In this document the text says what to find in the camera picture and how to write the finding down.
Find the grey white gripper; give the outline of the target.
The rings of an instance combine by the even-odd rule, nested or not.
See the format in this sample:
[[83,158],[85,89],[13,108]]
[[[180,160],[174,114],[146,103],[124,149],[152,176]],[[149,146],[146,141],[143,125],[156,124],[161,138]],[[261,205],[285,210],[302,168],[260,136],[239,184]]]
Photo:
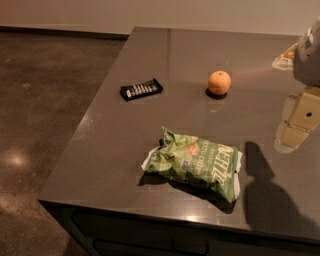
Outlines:
[[320,17],[298,42],[293,74],[303,84],[317,87],[305,87],[287,97],[274,141],[280,153],[297,150],[320,125]]

